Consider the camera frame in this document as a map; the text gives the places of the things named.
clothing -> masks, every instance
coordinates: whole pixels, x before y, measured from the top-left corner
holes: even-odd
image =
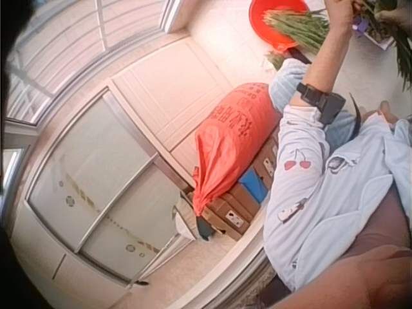
[[[391,186],[362,232],[339,260],[358,256],[384,245],[411,248],[409,224],[395,184]],[[288,295],[290,290],[276,276],[259,294],[258,302],[263,304],[261,308],[271,308]]]
[[[409,123],[400,120],[392,132],[375,113],[357,138],[330,156],[331,137],[326,139],[319,116],[313,107],[286,106],[279,132],[263,237],[272,266],[291,291],[345,253],[393,180],[411,214]]]
[[[309,65],[299,60],[286,59],[276,73],[269,85],[269,95],[274,107],[280,113],[283,114],[308,68]],[[331,153],[349,141],[354,127],[355,117],[343,109],[326,131],[326,141],[329,143]]]

smartwatch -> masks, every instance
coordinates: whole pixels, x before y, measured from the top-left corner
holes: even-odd
[[[330,125],[336,118],[337,114],[345,105],[345,98],[337,93],[324,93],[311,85],[304,85],[301,82],[297,85],[297,91],[300,92],[301,99],[321,112],[319,122],[325,126]]]

orange sack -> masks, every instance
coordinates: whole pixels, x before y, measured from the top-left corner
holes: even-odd
[[[248,83],[232,90],[202,122],[195,135],[199,166],[193,171],[197,216],[236,183],[280,118],[268,85]]]

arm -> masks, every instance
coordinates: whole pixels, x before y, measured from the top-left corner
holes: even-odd
[[[332,92],[333,85],[348,51],[353,21],[354,0],[326,0],[330,32],[303,82],[320,91]],[[284,110],[280,123],[279,151],[272,194],[272,215],[287,209],[303,198],[323,174],[329,155],[320,112],[300,99],[296,93]]]
[[[330,31],[313,64],[303,78],[303,84],[330,93],[335,84],[343,60],[348,52],[352,34],[353,8],[351,0],[326,0],[330,16]],[[295,94],[291,106],[310,106]]]

cardboard box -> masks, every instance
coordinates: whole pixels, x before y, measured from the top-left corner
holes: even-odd
[[[260,204],[268,194],[268,189],[262,182],[253,167],[249,167],[246,172],[238,179],[238,182],[247,190],[253,199]]]
[[[223,198],[216,198],[212,203],[207,204],[207,208],[241,235],[249,228],[248,221],[240,214],[239,210],[234,209]]]
[[[231,195],[246,209],[246,211],[252,216],[252,220],[260,209],[260,204],[253,198],[253,196],[247,191],[245,186],[241,183],[237,183],[229,191]]]
[[[213,226],[215,230],[219,231],[220,233],[227,235],[236,241],[238,241],[242,237],[242,235],[238,231],[224,222],[221,218],[219,218],[218,215],[216,215],[207,207],[205,207],[201,215],[207,222],[209,222],[209,224]]]
[[[252,167],[267,189],[270,189],[273,183],[276,169],[276,154],[277,143],[275,138],[270,136],[252,162]]]
[[[280,129],[281,129],[281,126],[277,125],[277,127],[275,128],[275,130],[272,133],[272,137],[274,138],[274,142],[275,142],[276,146],[278,146],[278,147],[279,147],[279,131],[280,131]]]

